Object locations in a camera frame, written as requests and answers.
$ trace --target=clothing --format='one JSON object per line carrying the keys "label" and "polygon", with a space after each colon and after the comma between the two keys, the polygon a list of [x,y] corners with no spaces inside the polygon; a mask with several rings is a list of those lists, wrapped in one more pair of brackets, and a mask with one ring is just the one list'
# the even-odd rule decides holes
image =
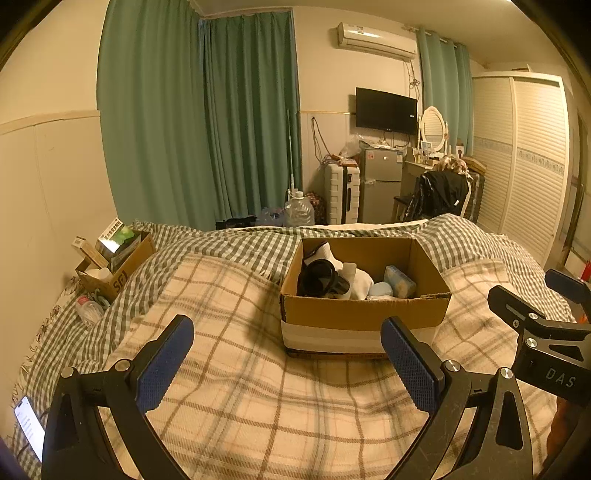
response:
{"label": "clothing", "polygon": [[404,221],[420,220],[453,213],[460,216],[468,182],[464,175],[449,170],[428,171],[418,179],[413,198],[404,214]]}

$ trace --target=checkered blanket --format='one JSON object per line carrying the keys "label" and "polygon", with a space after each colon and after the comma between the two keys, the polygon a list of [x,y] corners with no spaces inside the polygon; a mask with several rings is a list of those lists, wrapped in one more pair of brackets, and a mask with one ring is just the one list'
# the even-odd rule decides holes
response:
{"label": "checkered blanket", "polygon": [[[442,358],[494,373],[511,365],[516,334],[488,309],[495,284],[512,288],[499,261],[444,273],[453,293],[434,342]],[[278,287],[236,263],[188,255],[160,299],[138,317],[107,367],[133,358],[170,320],[194,320],[193,347],[148,418],[191,478],[383,479],[426,415],[387,361],[290,358],[281,340]],[[539,469],[552,395],[522,385]],[[103,419],[126,473],[138,472],[108,413]],[[464,421],[440,473],[453,466]]]}
{"label": "checkered blanket", "polygon": [[[473,223],[454,215],[443,215],[422,225],[374,231],[249,228],[199,232],[183,226],[142,222],[136,222],[133,227],[152,232],[157,252],[129,279],[102,321],[90,330],[74,309],[80,287],[72,287],[62,296],[43,323],[22,365],[12,405],[5,406],[10,408],[9,414],[22,396],[27,395],[44,424],[46,417],[42,414],[50,406],[60,371],[68,365],[75,366],[80,372],[103,370],[108,356],[121,343],[132,320],[145,315],[156,303],[173,272],[188,254],[224,258],[278,284],[303,237],[405,236],[415,238],[441,272],[475,260],[492,258],[502,261],[520,296],[548,318],[573,321],[566,302],[545,287],[544,272],[523,248],[504,236],[484,233]],[[26,445],[16,422],[9,429],[3,429],[1,435],[15,453]],[[30,477],[40,478],[40,464],[29,448],[23,451],[20,462]]]}

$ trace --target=open cardboard box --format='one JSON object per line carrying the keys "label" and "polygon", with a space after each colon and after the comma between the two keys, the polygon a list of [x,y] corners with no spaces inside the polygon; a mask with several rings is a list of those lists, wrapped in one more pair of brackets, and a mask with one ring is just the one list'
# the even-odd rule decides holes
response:
{"label": "open cardboard box", "polygon": [[94,278],[86,273],[86,269],[90,265],[87,259],[84,259],[80,265],[76,267],[76,273],[80,277],[80,281],[88,292],[95,292],[98,290],[104,298],[113,302],[119,292],[123,289],[133,272],[144,263],[155,251],[152,234],[149,232],[142,232],[134,230],[136,235],[141,236],[141,243],[138,247],[125,259],[110,281],[104,282],[98,278]]}
{"label": "open cardboard box", "polygon": [[[333,255],[354,262],[374,282],[394,265],[417,284],[414,298],[337,300],[297,296],[304,253],[328,241]],[[412,238],[350,237],[301,240],[281,286],[281,330],[287,351],[305,358],[380,358],[382,322],[398,316],[415,336],[430,343],[447,312],[451,292],[421,245]]]}

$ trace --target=refrigerator door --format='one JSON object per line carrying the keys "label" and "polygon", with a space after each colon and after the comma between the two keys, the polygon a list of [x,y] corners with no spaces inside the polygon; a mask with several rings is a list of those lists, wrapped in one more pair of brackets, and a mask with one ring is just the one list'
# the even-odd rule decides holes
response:
{"label": "refrigerator door", "polygon": [[392,223],[394,197],[400,195],[401,183],[365,180],[361,184],[361,222]]}
{"label": "refrigerator door", "polygon": [[365,150],[361,175],[367,180],[401,181],[402,158],[394,150]]}

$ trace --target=phone screen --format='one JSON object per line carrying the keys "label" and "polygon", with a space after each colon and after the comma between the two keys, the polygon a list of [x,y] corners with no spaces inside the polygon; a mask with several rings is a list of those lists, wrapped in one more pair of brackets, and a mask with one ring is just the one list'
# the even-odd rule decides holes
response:
{"label": "phone screen", "polygon": [[35,415],[31,403],[27,397],[23,397],[21,402],[14,409],[14,413],[17,416],[17,420],[21,425],[22,431],[25,433],[25,437],[29,441],[31,448],[41,461],[41,455],[43,454],[43,440],[45,439],[45,430],[41,422]]}

